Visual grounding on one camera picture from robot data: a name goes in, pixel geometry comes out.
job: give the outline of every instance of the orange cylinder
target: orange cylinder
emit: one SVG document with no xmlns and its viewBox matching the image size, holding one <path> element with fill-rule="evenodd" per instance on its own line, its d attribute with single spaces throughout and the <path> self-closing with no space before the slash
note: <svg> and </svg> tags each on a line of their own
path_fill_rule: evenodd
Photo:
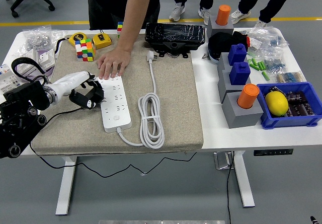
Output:
<svg viewBox="0 0 322 224">
<path fill-rule="evenodd" d="M 237 104 L 244 109 L 249 109 L 252 107 L 256 97 L 260 93 L 258 86 L 254 84 L 247 84 L 244 86 L 241 94 L 237 100 Z"/>
<path fill-rule="evenodd" d="M 230 14 L 230 6 L 228 5 L 220 5 L 218 10 L 218 15 L 216 19 L 216 24 L 224 26 L 228 23 L 229 14 Z"/>
</svg>

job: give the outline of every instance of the robotic hand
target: robotic hand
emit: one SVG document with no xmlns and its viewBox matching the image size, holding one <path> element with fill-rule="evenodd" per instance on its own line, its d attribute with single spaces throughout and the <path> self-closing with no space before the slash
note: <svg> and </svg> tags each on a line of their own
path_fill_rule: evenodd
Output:
<svg viewBox="0 0 322 224">
<path fill-rule="evenodd" d="M 85 96 L 75 88 L 85 83 L 93 87 Z M 46 117 L 38 114 L 68 96 L 77 105 L 92 109 L 104 98 L 101 84 L 86 71 L 68 74 L 53 84 L 39 81 L 25 83 L 4 94 L 0 104 L 0 158 L 16 158 L 46 125 Z"/>
</svg>

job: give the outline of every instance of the blue bin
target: blue bin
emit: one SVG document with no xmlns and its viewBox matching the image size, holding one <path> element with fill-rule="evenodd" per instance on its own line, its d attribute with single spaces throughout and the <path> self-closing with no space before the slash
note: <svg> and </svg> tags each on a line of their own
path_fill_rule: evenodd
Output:
<svg viewBox="0 0 322 224">
<path fill-rule="evenodd" d="M 315 127 L 317 126 L 317 122 L 320 121 L 320 119 L 322 118 L 321 100 L 318 98 L 313 86 L 309 82 L 258 84 L 257 86 L 260 89 L 260 93 L 257 96 L 257 99 L 260 102 L 264 111 L 261 117 L 261 124 L 264 129 L 294 126 Z M 264 95 L 269 93 L 269 88 L 273 86 L 276 86 L 284 93 L 303 91 L 315 115 L 298 117 L 272 117 L 266 105 Z"/>
</svg>

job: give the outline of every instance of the floor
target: floor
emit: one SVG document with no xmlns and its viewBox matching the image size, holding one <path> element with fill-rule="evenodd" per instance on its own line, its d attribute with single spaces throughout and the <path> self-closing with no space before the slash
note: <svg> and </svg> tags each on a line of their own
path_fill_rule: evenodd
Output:
<svg viewBox="0 0 322 224">
<path fill-rule="evenodd" d="M 17 33 L 51 24 L 53 29 L 88 29 L 87 0 L 52 0 L 49 11 L 42 0 L 25 0 L 13 18 L 14 0 L 0 0 L 0 64 Z M 234 10 L 239 0 L 214 0 L 212 12 L 228 4 Z M 268 0 L 259 0 L 250 20 L 236 27 L 252 27 Z M 281 30 L 307 81 L 322 97 L 320 0 L 288 0 L 270 26 Z M 173 0 L 161 0 L 159 19 L 169 18 Z M 199 0 L 188 0 L 183 19 L 201 24 Z M 148 171 L 163 157 L 188 159 L 193 153 L 112 155 L 81 157 L 103 175 L 129 164 Z M 255 207 L 243 208 L 234 171 L 229 179 L 231 223 L 310 223 L 313 215 L 322 222 L 322 146 L 297 147 L 290 156 L 254 157 L 244 154 Z M 47 157 L 51 164 L 64 164 Z M 1 223 L 99 223 L 99 220 L 224 220 L 229 223 L 226 180 L 228 171 L 217 171 L 213 153 L 197 153 L 189 162 L 164 160 L 146 176 L 133 168 L 103 179 L 77 167 L 67 216 L 55 216 L 62 170 L 38 158 L 0 160 Z"/>
</svg>

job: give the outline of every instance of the human hand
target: human hand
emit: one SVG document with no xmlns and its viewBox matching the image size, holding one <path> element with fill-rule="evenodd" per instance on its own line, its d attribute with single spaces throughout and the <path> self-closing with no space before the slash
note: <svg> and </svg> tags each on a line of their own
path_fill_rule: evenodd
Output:
<svg viewBox="0 0 322 224">
<path fill-rule="evenodd" d="M 131 59 L 131 52 L 115 48 L 105 54 L 103 54 L 98 60 L 97 65 L 100 69 L 99 79 L 107 80 L 110 76 L 114 78 L 119 68 L 118 76 L 124 73 L 126 66 L 129 64 Z"/>
</svg>

